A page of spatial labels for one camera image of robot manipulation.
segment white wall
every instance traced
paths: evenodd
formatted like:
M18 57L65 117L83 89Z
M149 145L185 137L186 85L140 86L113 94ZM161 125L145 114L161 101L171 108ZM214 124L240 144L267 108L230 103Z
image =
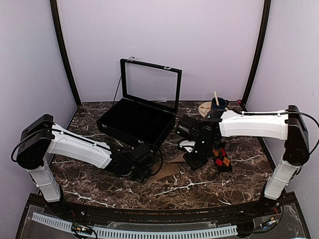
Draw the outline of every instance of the white wall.
M297 105L301 112L319 119L319 2L272 1L265 45L252 94L250 111L274 111ZM313 148L317 126L304 117ZM279 161L283 142L267 139ZM288 187L295 191L312 234L319 238L319 150Z
M43 114L66 126L76 110L48 0L0 0L0 238L15 237L36 188L10 160L22 130Z
M112 101L121 58L183 70L181 100L242 97L263 0L60 0L81 100Z

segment black display case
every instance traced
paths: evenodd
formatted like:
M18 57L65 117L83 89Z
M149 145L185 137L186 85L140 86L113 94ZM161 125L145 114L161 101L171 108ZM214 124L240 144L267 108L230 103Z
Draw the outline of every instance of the black display case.
M123 98L97 120L99 131L131 146L155 145L157 151L175 126L182 71L128 59L120 63Z

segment wire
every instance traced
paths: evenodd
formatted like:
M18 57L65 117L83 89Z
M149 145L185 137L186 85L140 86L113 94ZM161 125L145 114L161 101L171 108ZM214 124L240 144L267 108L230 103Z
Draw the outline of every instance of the wire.
M288 115L288 114L306 116L306 117L312 119L316 123L316 125L318 126L318 129L319 129L319 122L314 117L312 117L306 113L302 113L302 112L283 112L283 113L281 113L281 115ZM318 147L318 144L319 144L319 138L318 138L317 143L315 144L314 148L310 151L309 156L315 151L315 149Z
M77 223L77 222L76 222L76 216L75 216L75 213L74 213L73 210L70 210L70 211L69 211L69 212L72 213L72 216L73 216L73 220L70 220L70 219L65 219L65 218L62 218L62 217L56 215L56 214L52 211L52 209L51 209L50 207L48 207L47 205L46 205L46 208L47 208L54 216L56 216L58 219L61 219L61 220L67 221L67 222L71 222L72 224ZM90 227L90 226L88 226L88 225L83 225L83 224L81 224L81 223L77 223L77 224L79 224L79 225L81 225L81 226L84 226L84 227L86 227L86 228L89 228L89 229L94 233L95 239L98 239L98 238L99 238L98 235L97 235L97 233L96 233L96 231L95 231L92 227ZM79 234L77 234L77 232L74 232L74 233L75 233L77 236L81 237L81 238L86 238L84 235L79 235Z
M163 168L164 157L163 157L163 153L162 153L160 147L156 146L155 144L149 144L149 143L146 143L146 144L149 145L149 146L153 146L153 147L157 148L158 151L159 151L159 154L160 154L160 165L159 165L159 168L156 170L156 172L154 172L154 173L149 175L151 177L151 176L157 175L161 171L161 169Z
M57 130L57 129L53 129L53 128L42 128L42 129L39 129L33 133L31 133L30 135L28 135L26 138L24 138L23 140L21 140L13 149L12 153L11 153L11 160L13 162L17 162L17 160L15 160L13 157L14 157L14 153L15 151L19 148L19 146L21 144L23 144L24 142L26 142L27 140L29 140L30 138L32 138L33 136L35 136L37 133L40 133L42 131L57 131L57 132L61 132L60 130Z
M248 233L251 233L251 234L261 234L261 233L267 233L267 232L272 231L272 230L280 223L281 219L282 219L283 216L284 216L284 210L285 210L285 209L284 209L284 195L282 195L282 207L283 207L283 209L282 209L282 213L281 213L280 218L278 219L277 223L274 224L270 229L268 229L268 230L266 230L266 231L256 232L256 230L261 229L261 227L259 227L259 228L255 228L255 229L252 229L252 230L246 231L246 232L240 232L240 231L238 231L238 232L241 233L241 234L248 234Z
M81 137L78 137L78 136L75 136L73 134L70 134L70 133L67 133L67 132L64 132L62 130L59 130L59 129L54 129L54 128L42 128L42 129L39 129L33 133L31 133L30 135L28 135L26 138L24 138L23 140L21 140L13 149L12 153L11 153L11 160L13 162L17 162L17 160L14 159L14 153L16 152L16 150L19 148L19 146L21 144L23 144L24 142L26 142L27 140L29 140L30 138L32 138L33 136L35 136L36 134L42 132L42 131L55 131L55 132L63 132L64 134L68 135L68 136L71 136L73 138L76 138L76 139L79 139L79 140L82 140L84 142L87 142L87 143L92 143L92 144L95 144L95 142L89 140L89 139L83 139ZM99 144L96 145L97 147L100 147L102 149L105 149L109 152L111 152L112 154L114 155L117 155L117 157L125 162L127 162L128 164L134 166L135 168L137 168L137 170L141 173L143 173L143 170L141 170L139 168L139 166L137 164L135 164L134 162L132 162L130 159L126 158L124 155L120 155L117 151L112 151L111 149L107 148L107 147L104 147L104 146L101 146Z
M308 115L306 113L288 111L288 112L281 112L279 114L280 115L295 114L295 115L306 116L306 117L312 119L316 123L316 125L318 126L318 129L319 129L319 122L314 117L312 117L311 115ZM243 113L243 115L245 115L245 116L277 116L278 113ZM315 144L314 148L310 151L309 156L315 151L315 149L318 147L318 145L319 145L319 138L318 138L317 143Z
M71 136L71 137L73 137L73 138L82 140L82 141L87 142L87 143L95 144L94 141L91 141L91 140L89 140L89 139L84 139L84 138L78 137L78 136L76 136L76 135L70 134L70 133L68 133L68 132L64 132L64 131L59 130L59 129L54 129L54 128L42 128L42 129L39 129L39 130L37 130L37 131L31 133L30 135L28 135L26 138L24 138L22 141L20 141L20 142L14 147L14 149L13 149L13 151L12 151L12 153L11 153L11 160L12 160L13 162L17 162L17 160L14 159L14 153L15 153L16 150L19 148L19 146L20 146L21 144L23 144L24 142L26 142L27 140L29 140L30 138L32 138L33 136L35 136L36 134L42 132L42 131L63 132L65 135ZM152 145L152 146L156 147L156 148L159 150L159 153L160 153L160 156L161 156L161 163L160 163L159 169L158 169L155 173L153 173L153 174L150 175L150 176L154 176L154 175L158 174L159 171L161 170L161 168L162 168L162 166L163 166L164 158L163 158L162 151L161 151L161 149L160 149L159 147L157 147L156 145L153 145L153 144L149 144L149 145ZM102 145L99 145L99 144L96 144L96 146L97 146L97 147L100 147L100 148L102 148L102 149L105 149L105 150L107 150L107 151L109 151L109 152L111 152L113 155L116 155L116 156L117 156L117 159L127 162L128 164L134 166L140 173L144 173L144 171L143 171L135 162L133 162L132 160L128 159L128 158L125 157L124 155L119 154L117 151L111 150L111 149L109 149L109 148L107 148L107 147L104 147L104 146L102 146Z
M120 76L119 83L118 83L118 86L117 86L117 88L116 88L116 92L115 92L115 95L114 95L114 99L113 99L112 107L113 107L113 105L114 105L115 98L116 98L116 95L117 95L118 90L119 90L119 86L120 86L121 79L122 79L122 76Z

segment white robotic arm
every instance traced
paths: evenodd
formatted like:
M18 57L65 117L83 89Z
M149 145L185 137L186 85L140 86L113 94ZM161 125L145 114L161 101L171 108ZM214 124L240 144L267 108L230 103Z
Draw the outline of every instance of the white robotic arm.
M50 115L26 128L18 146L16 161L29 172L49 203L60 201L62 194L48 165L52 154L92 164L117 176L130 174L142 183L151 175L154 163L153 153L145 145L127 149L87 139L54 124Z
M295 106L289 106L287 111L264 113L211 110L200 122L183 117L176 133L187 139L180 147L186 149L184 159L193 170L207 163L221 137L257 136L286 140L286 151L264 191L265 198L276 200L309 158L308 132L298 112Z
M50 154L59 154L103 169L112 160L110 147L106 143L76 135L57 124L52 125L52 135L51 143L46 151L46 158L50 158ZM36 169L27 169L27 171L47 202L52 203L60 200L60 188L52 175L47 159L44 159L43 166L39 166Z

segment white plastic piece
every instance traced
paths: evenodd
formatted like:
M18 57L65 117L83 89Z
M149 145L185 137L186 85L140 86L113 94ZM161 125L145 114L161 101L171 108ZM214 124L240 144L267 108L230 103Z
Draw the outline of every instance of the white plastic piece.
M266 112L278 113L275 116L244 116L234 111L226 111L221 116L222 122L219 123L221 136L256 136L286 140L288 124L285 120L288 119L288 115L279 115L282 112L285 111Z
M64 232L72 233L72 223L62 219L33 213L32 220ZM100 239L214 239L238 235L237 226L182 232L122 231L97 226L93 227L93 230L97 233L98 238Z
M184 148L187 152L191 153L195 146L195 141L184 140L179 143L179 147Z
M271 178L268 180L265 188L265 197L276 200L280 197L281 192L291 182L291 178L300 166L294 166L283 159L280 160L279 165Z
M98 144L109 149L110 147L106 143L79 136L65 130L57 124L53 125L53 129L61 130L64 133L60 134L59 132L52 131L52 134L55 137L52 139L47 150L48 153L75 158L90 163L98 168L105 168L111 162L111 152L97 146ZM82 138L85 141L69 136L68 134L74 135L77 138Z
M44 166L33 170L28 170L36 186L41 190L45 200L49 203L60 201L60 188L55 181L52 172L48 166L47 160L44 160Z

